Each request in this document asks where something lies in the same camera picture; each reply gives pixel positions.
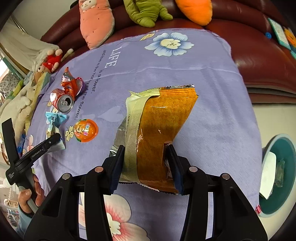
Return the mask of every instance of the sofa cushion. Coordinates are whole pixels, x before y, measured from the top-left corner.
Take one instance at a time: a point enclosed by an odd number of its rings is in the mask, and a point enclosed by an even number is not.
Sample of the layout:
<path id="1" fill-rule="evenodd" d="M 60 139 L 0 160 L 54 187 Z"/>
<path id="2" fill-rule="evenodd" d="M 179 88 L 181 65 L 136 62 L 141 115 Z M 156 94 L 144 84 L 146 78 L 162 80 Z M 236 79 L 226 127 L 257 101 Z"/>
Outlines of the sofa cushion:
<path id="1" fill-rule="evenodd" d="M 82 55 L 83 53 L 85 53 L 88 50 L 89 50 L 89 48 L 87 47 L 87 44 L 85 43 L 84 46 L 82 46 L 79 49 L 75 50 L 75 52 L 71 56 L 69 56 L 66 60 L 61 62 L 58 69 L 56 70 L 56 72 L 58 70 L 60 70 L 61 68 L 63 68 L 71 59 L 74 59 L 74 58 L 78 57 L 79 55 Z"/>
<path id="2" fill-rule="evenodd" d="M 206 29 L 231 46 L 231 55 L 247 86 L 296 93 L 296 67 L 276 41 L 250 26 L 213 19 Z"/>
<path id="3" fill-rule="evenodd" d="M 124 5 L 112 9 L 115 20 L 114 32 L 136 25 L 129 17 Z"/>
<path id="4" fill-rule="evenodd" d="M 225 19 L 251 26 L 262 33 L 272 29 L 267 17 L 255 8 L 233 0 L 212 0 L 213 18 Z"/>
<path id="5" fill-rule="evenodd" d="M 73 32 L 66 35 L 57 45 L 66 53 L 70 48 L 74 51 L 86 45 L 85 39 L 82 37 L 80 28 L 75 29 Z"/>
<path id="6" fill-rule="evenodd" d="M 280 95 L 270 95 L 270 94 L 256 94 L 256 93 L 249 93 L 249 97 L 253 104 L 267 104 L 267 103 L 276 103 L 276 104 L 296 104 L 295 97 L 289 96 L 280 96 Z"/>
<path id="7" fill-rule="evenodd" d="M 109 0 L 110 8 L 116 8 L 120 5 L 123 5 L 123 0 Z"/>
<path id="8" fill-rule="evenodd" d="M 291 60 L 291 62 L 296 67 L 296 59 L 291 55 L 291 51 L 288 50 L 286 47 L 279 45 L 280 49 L 288 56 L 288 58 Z"/>
<path id="9" fill-rule="evenodd" d="M 281 25 L 287 26 L 287 21 L 275 7 L 275 5 L 270 0 L 236 0 L 244 5 L 250 6 L 263 12 L 270 18 L 274 19 Z"/>
<path id="10" fill-rule="evenodd" d="M 173 16 L 173 18 L 184 18 L 187 19 L 187 17 L 184 15 L 184 13 L 181 12 L 181 10 L 178 8 L 175 0 L 162 0 L 161 4 L 166 7 L 168 10 L 168 13 Z"/>
<path id="11" fill-rule="evenodd" d="M 66 12 L 51 28 L 41 37 L 41 41 L 57 44 L 65 36 L 80 27 L 79 5 L 75 5 Z"/>

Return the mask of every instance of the white object in bowl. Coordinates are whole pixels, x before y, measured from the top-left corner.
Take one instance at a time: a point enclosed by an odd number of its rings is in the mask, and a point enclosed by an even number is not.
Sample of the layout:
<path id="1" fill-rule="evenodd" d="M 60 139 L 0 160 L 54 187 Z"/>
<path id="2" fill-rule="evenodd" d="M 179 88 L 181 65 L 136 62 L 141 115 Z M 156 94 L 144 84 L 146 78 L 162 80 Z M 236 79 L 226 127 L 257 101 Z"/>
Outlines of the white object in bowl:
<path id="1" fill-rule="evenodd" d="M 260 185 L 260 194 L 268 199 L 271 195 L 274 179 L 276 175 L 276 155 L 272 152 L 267 154 L 264 162 L 262 163 L 262 176 Z"/>

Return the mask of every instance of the bolt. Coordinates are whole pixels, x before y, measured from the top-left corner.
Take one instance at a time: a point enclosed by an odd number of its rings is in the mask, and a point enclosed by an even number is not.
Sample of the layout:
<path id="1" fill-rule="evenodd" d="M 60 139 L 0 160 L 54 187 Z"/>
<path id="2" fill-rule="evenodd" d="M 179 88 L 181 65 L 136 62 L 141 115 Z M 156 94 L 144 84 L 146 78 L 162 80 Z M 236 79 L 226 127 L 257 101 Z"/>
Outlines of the bolt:
<path id="1" fill-rule="evenodd" d="M 225 180 L 228 180 L 230 178 L 229 174 L 227 173 L 223 173 L 222 174 L 222 177 L 225 179 Z"/>
<path id="2" fill-rule="evenodd" d="M 191 172 L 197 172 L 197 167 L 195 167 L 195 166 L 191 166 L 191 167 L 189 167 L 189 171 L 191 171 Z"/>
<path id="3" fill-rule="evenodd" d="M 102 172 L 103 170 L 104 170 L 104 168 L 101 166 L 98 166 L 94 169 L 95 172 Z"/>
<path id="4" fill-rule="evenodd" d="M 70 177 L 70 174 L 69 174 L 69 173 L 65 173 L 65 174 L 62 176 L 62 178 L 63 178 L 64 180 L 69 179 L 69 177 Z"/>

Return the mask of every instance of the blue flower print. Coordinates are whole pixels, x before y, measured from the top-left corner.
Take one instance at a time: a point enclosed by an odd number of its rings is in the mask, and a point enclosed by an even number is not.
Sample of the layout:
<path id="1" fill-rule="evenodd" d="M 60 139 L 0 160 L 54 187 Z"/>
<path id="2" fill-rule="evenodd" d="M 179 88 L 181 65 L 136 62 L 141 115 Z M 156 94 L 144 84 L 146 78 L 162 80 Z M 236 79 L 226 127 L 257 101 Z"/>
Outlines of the blue flower print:
<path id="1" fill-rule="evenodd" d="M 145 46 L 145 49 L 154 50 L 157 56 L 182 55 L 187 53 L 186 49 L 191 49 L 194 44 L 186 42 L 187 35 L 181 33 L 163 33 L 153 39 L 153 43 Z"/>

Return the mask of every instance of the human hand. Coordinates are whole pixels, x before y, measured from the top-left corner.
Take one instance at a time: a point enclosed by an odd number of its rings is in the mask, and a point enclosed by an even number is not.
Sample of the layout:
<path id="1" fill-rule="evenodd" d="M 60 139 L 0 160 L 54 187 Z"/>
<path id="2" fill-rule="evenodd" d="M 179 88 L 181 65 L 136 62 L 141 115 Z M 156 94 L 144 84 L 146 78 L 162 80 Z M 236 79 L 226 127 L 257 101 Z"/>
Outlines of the human hand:
<path id="1" fill-rule="evenodd" d="M 35 203 L 39 207 L 41 205 L 41 203 L 43 202 L 44 198 L 45 198 L 44 190 L 41 188 L 41 185 L 39 183 L 39 179 L 35 174 L 33 174 L 33 178 L 34 178 L 34 181 L 35 181 L 35 190 L 36 190 L 36 193 L 37 193 Z M 19 193 L 19 196 L 18 196 L 18 201 L 19 201 L 20 207 L 22 208 L 22 210 L 25 213 L 31 213 L 32 212 L 31 208 L 27 204 L 27 201 L 31 198 L 31 194 L 32 194 L 32 191 L 30 189 L 26 189 L 26 190 L 21 191 Z"/>

